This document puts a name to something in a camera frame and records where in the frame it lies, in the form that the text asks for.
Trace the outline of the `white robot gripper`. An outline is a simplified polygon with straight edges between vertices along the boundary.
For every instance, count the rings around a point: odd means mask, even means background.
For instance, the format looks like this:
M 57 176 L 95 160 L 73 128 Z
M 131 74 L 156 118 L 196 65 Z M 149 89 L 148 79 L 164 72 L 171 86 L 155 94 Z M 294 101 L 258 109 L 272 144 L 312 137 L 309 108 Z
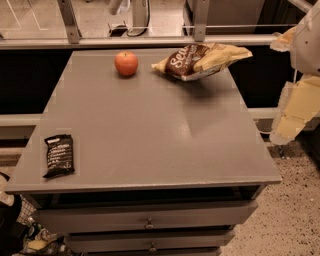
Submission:
M 320 76 L 320 2 L 314 4 L 297 27 L 276 32 L 275 36 L 270 48 L 278 52 L 290 50 L 291 66 L 309 74 L 296 83 L 287 82 L 280 95 L 279 112 L 269 138 L 275 145 L 286 145 L 320 111 L 320 77 L 317 77 Z

